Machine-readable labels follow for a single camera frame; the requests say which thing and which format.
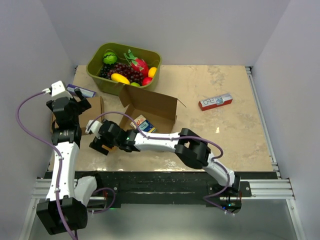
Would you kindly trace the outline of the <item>orange sponge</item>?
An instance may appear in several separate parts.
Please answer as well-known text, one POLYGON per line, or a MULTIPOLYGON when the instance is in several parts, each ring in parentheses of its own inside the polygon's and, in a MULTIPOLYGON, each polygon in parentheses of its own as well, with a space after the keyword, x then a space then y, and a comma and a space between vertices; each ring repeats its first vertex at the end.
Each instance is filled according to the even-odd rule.
POLYGON ((112 147, 112 148, 107 147, 107 146, 103 146, 103 148, 106 149, 106 150, 109 151, 109 152, 113 152, 113 151, 115 151, 115 150, 117 149, 116 146, 114 146, 114 147, 112 147))

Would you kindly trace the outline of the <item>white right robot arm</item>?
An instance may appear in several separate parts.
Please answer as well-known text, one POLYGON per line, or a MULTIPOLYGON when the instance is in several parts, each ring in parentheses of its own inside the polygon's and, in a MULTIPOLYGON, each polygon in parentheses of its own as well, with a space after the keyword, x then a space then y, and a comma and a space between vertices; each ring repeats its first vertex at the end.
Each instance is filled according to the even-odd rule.
POLYGON ((152 133, 138 128, 124 130, 117 123, 109 120, 99 122, 90 120, 85 132, 93 134, 90 148, 108 155, 110 149, 117 147, 127 153, 141 151, 174 153, 184 165, 195 170, 205 170, 230 197, 240 190, 240 176, 225 167, 220 161, 223 149, 216 143, 201 138, 188 128, 176 133, 152 133))

